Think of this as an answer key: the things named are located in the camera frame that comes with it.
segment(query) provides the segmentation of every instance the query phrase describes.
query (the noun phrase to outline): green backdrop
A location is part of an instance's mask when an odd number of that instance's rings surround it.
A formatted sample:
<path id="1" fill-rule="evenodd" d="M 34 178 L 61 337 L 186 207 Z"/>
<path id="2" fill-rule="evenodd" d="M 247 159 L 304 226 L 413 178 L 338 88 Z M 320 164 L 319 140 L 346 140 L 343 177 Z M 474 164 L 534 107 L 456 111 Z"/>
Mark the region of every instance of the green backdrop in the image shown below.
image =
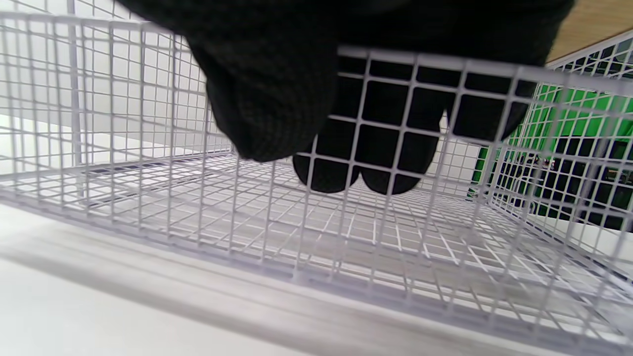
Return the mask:
<path id="1" fill-rule="evenodd" d="M 633 114 L 633 100 L 607 93 L 598 93 L 583 89 L 569 89 L 564 91 L 559 86 L 539 86 L 536 101 L 523 124 L 506 140 L 510 146 L 518 150 L 509 149 L 507 160 L 513 160 L 515 155 L 521 154 L 520 148 L 536 149 L 539 151 L 554 151 L 558 139 L 568 136 L 583 137 L 611 137 L 612 139 L 628 141 L 633 136 L 633 120 L 623 120 L 621 113 Z M 556 107 L 562 104 L 562 110 Z M 575 107 L 593 108 L 594 112 L 581 112 Z M 620 113 L 616 117 L 609 117 L 605 112 Z M 558 122 L 553 127 L 556 116 Z M 549 147 L 545 144 L 550 139 Z M 495 162 L 491 172 L 494 172 L 500 149 L 496 152 Z M 479 158 L 472 176 L 473 183 L 482 180 L 483 170 L 488 158 L 489 148 L 479 150 Z"/>

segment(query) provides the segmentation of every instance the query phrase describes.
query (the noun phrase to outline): black glove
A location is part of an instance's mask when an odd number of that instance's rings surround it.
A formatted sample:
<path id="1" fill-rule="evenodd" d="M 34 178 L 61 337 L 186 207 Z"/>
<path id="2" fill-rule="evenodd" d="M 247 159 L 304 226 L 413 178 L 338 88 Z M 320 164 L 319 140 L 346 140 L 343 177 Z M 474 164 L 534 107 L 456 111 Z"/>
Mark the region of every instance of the black glove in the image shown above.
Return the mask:
<path id="1" fill-rule="evenodd" d="M 343 159 L 354 154 L 359 162 L 389 168 L 397 132 L 364 125 L 353 153 L 354 125 L 334 120 L 325 123 L 336 99 L 339 43 L 543 66 L 558 27 L 573 5 L 573 0 L 502 4 L 490 0 L 119 2 L 188 40 L 208 78 L 208 96 L 217 125 L 243 158 L 265 162 L 299 151 L 311 152 L 313 138 L 323 129 L 317 153 Z M 383 66 L 374 69 L 372 64 L 372 70 L 388 77 L 397 77 L 404 70 L 388 63 Z M 419 72 L 419 80 L 448 86 L 455 86 L 459 77 L 447 71 Z M 509 82 L 471 74 L 466 86 L 507 92 Z M 340 80 L 339 85 L 334 111 L 342 113 L 357 102 L 358 84 Z M 534 88 L 534 83 L 521 83 L 517 95 L 530 97 Z M 403 93 L 393 86 L 370 83 L 367 98 L 371 102 L 366 104 L 363 118 L 399 125 Z M 439 120 L 447 110 L 449 118 L 456 120 L 456 134 L 494 139 L 502 101 L 465 96 L 456 115 L 452 112 L 453 101 L 450 93 L 416 90 L 406 124 L 439 132 Z M 513 104 L 502 137 L 517 127 L 526 110 L 527 105 Z M 436 137 L 405 135 L 398 167 L 426 172 L 436 144 Z M 307 183 L 309 158 L 295 156 L 293 162 L 299 178 Z M 313 189 L 331 193 L 345 188 L 349 165 L 321 159 L 313 166 Z M 389 173 L 357 167 L 351 172 L 350 182 L 361 172 L 372 190 L 387 192 Z M 403 193 L 418 181 L 400 175 L 393 193 Z"/>

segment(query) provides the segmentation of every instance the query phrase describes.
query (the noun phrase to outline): white wire basket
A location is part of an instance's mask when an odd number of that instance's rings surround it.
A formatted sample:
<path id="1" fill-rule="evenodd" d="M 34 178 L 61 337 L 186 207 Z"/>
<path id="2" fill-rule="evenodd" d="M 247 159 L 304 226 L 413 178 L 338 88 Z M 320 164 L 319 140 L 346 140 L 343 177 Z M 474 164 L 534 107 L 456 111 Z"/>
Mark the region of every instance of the white wire basket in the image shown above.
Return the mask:
<path id="1" fill-rule="evenodd" d="M 612 202 L 631 187 L 630 137 L 620 133 L 633 120 L 633 83 L 424 54 L 340 55 L 541 84 L 533 99 L 481 94 L 532 105 L 506 141 L 456 137 L 444 121 L 434 162 L 409 193 L 359 182 L 321 194 L 286 161 L 240 160 L 178 36 L 144 22 L 0 12 L 1 202 L 543 348 L 629 354 L 633 200 Z M 583 103 L 589 92 L 608 107 L 548 99 L 582 88 Z M 537 120 L 544 110 L 567 114 Z M 575 151 L 573 135 L 553 133 L 571 111 L 602 123 L 587 155 L 588 124 Z M 594 187 L 603 175 L 613 178 L 606 201 Z"/>

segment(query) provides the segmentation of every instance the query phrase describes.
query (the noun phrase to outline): white surface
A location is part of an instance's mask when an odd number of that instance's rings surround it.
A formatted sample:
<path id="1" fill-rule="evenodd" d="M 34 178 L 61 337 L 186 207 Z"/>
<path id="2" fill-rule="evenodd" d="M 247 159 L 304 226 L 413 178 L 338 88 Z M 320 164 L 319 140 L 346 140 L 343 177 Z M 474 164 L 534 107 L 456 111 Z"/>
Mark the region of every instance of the white surface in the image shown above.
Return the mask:
<path id="1" fill-rule="evenodd" d="M 0 215 L 0 355 L 553 354 L 1 205 Z"/>

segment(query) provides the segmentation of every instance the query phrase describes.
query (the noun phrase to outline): wooden surface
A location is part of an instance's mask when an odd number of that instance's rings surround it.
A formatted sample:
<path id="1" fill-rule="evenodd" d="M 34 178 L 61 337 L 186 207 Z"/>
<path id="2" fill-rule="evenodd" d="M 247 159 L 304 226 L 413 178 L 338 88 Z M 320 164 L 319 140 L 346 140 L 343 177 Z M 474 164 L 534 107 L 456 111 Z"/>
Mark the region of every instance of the wooden surface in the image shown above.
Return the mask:
<path id="1" fill-rule="evenodd" d="M 549 61 L 633 29 L 633 0 L 577 0 L 560 29 Z"/>

